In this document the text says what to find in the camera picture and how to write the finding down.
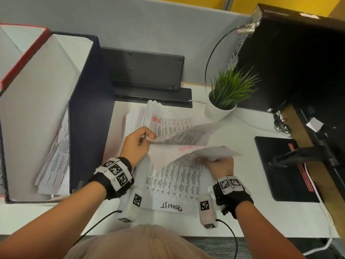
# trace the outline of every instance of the desk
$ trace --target desk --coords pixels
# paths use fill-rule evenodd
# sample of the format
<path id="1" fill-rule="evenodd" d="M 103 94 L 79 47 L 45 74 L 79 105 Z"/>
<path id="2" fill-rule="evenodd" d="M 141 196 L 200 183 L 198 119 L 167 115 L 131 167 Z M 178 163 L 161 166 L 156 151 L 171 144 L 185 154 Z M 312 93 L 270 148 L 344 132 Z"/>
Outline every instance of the desk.
<path id="1" fill-rule="evenodd" d="M 192 88 L 194 100 L 206 101 L 209 88 L 189 84 L 183 84 L 183 87 Z M 104 159 L 118 155 L 123 141 L 121 131 L 125 125 L 126 113 L 143 106 L 143 104 L 119 101 L 115 103 Z M 193 102 L 192 109 L 183 108 L 183 111 L 192 115 L 203 115 L 204 107 L 203 104 Z M 265 112 L 238 108 L 222 122 L 225 125 L 211 136 L 209 145 L 226 145 L 241 154 L 234 158 L 234 173 L 251 191 L 255 206 L 260 212 L 286 237 L 329 237 L 327 220 L 319 204 L 277 202 L 271 196 L 254 137 L 286 137 L 285 134 L 277 133 L 274 129 L 273 116 Z M 253 128 L 248 124 L 264 130 Z M 116 210 L 118 204 L 117 199 L 104 201 L 87 225 L 86 230 L 105 215 Z M 50 208 L 51 205 L 0 205 L 0 235 L 12 234 Z M 237 220 L 233 219 L 231 215 L 223 216 L 221 212 L 218 212 L 217 216 L 229 224 L 236 236 L 243 236 Z M 206 230 L 201 226 L 199 217 L 147 209 L 140 210 L 139 218 L 132 223 L 132 226 L 148 223 L 164 226 L 182 236 L 232 236 L 231 232 L 222 224 L 217 229 Z M 89 234 L 101 235 L 126 227 L 128 224 L 110 217 Z M 332 236 L 339 237 L 334 227 L 332 227 Z"/>

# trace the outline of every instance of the gray partition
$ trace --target gray partition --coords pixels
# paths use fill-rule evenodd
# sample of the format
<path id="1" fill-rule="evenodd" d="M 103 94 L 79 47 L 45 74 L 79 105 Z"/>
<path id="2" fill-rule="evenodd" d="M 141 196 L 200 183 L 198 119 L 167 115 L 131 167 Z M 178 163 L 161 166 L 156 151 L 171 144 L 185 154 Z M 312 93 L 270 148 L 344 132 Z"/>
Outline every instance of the gray partition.
<path id="1" fill-rule="evenodd" d="M 204 83 L 207 59 L 217 41 L 249 16 L 157 0 L 1 0 L 0 22 L 95 34 L 101 46 L 185 56 L 184 82 Z M 224 69 L 238 36 L 213 54 L 208 76 Z"/>

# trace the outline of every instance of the potted plant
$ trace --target potted plant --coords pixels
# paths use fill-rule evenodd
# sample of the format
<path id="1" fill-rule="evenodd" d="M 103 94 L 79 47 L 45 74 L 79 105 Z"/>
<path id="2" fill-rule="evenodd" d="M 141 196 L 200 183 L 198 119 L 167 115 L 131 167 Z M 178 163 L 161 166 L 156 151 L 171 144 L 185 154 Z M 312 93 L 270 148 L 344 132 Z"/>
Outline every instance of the potted plant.
<path id="1" fill-rule="evenodd" d="M 218 77 L 213 78 L 212 90 L 206 102 L 205 117 L 212 121 L 222 120 L 240 101 L 249 98 L 256 91 L 253 86 L 257 80 L 256 76 L 243 74 L 242 71 L 234 69 L 220 71 Z"/>

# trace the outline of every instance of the yellow wall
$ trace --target yellow wall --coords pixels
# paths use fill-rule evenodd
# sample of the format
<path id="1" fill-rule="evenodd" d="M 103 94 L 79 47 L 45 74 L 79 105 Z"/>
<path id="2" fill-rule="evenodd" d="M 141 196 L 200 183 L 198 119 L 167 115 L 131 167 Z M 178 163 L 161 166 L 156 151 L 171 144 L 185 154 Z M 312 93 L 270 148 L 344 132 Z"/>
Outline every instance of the yellow wall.
<path id="1" fill-rule="evenodd" d="M 231 11 L 252 14 L 258 3 L 305 13 L 329 16 L 340 0 L 234 0 Z"/>
<path id="2" fill-rule="evenodd" d="M 175 3 L 185 3 L 196 6 L 203 6 L 215 9 L 222 9 L 225 0 L 164 0 Z"/>

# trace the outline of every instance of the tasklist handwriting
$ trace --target tasklist handwriting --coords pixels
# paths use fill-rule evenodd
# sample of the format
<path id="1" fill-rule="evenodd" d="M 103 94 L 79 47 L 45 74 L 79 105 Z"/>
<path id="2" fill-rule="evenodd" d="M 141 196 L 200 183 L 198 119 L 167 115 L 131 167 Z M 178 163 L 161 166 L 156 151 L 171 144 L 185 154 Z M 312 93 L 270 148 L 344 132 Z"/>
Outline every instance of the tasklist handwriting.
<path id="1" fill-rule="evenodd" d="M 181 205 L 172 205 L 170 203 L 167 203 L 167 202 L 164 202 L 162 204 L 162 207 L 161 208 L 171 208 L 171 209 L 175 209 L 175 210 L 178 210 L 179 212 L 182 213 L 183 209 L 182 209 L 182 206 Z"/>

